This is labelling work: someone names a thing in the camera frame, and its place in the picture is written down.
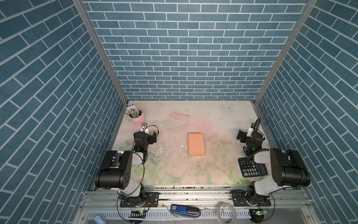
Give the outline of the pink paper box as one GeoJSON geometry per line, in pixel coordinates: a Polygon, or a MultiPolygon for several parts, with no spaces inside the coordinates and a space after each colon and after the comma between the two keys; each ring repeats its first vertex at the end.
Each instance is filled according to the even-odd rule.
{"type": "Polygon", "coordinates": [[[204,156],[204,136],[203,133],[188,134],[188,152],[190,156],[204,156]]]}

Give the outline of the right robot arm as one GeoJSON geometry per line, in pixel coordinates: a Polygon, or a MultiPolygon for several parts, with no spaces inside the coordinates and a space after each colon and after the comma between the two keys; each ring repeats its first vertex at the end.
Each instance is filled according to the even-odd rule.
{"type": "Polygon", "coordinates": [[[248,132],[239,130],[237,139],[245,143],[245,157],[238,159],[242,176],[260,180],[252,181],[246,190],[230,192],[235,206],[271,205],[269,197],[273,193],[310,185],[310,175],[297,151],[263,149],[264,135],[252,127],[248,132]]]}

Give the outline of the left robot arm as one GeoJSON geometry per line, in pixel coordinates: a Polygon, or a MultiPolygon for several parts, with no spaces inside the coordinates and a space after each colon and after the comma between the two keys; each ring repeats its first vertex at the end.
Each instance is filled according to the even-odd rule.
{"type": "Polygon", "coordinates": [[[106,151],[95,178],[97,189],[116,190],[121,208],[134,208],[143,205],[158,206],[157,192],[145,192],[144,185],[131,178],[133,164],[144,166],[148,158],[148,147],[157,142],[158,132],[148,134],[144,131],[135,132],[133,149],[119,152],[106,151]]]}

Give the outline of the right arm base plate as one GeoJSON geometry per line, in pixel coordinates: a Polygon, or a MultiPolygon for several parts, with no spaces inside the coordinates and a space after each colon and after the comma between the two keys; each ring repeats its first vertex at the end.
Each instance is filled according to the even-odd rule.
{"type": "Polygon", "coordinates": [[[268,196],[260,196],[257,194],[248,193],[244,190],[232,190],[229,192],[235,207],[256,207],[256,206],[271,206],[271,201],[268,196]]]}

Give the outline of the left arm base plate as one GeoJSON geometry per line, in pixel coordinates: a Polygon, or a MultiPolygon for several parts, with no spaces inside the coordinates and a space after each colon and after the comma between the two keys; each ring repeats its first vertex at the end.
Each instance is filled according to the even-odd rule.
{"type": "Polygon", "coordinates": [[[119,207],[121,207],[121,208],[134,208],[136,206],[141,207],[144,204],[144,202],[146,202],[147,203],[146,207],[149,206],[149,208],[152,208],[152,207],[155,208],[158,206],[158,201],[159,201],[159,193],[158,192],[145,192],[145,193],[140,193],[136,197],[120,196],[119,197],[119,202],[120,202],[119,207]]]}

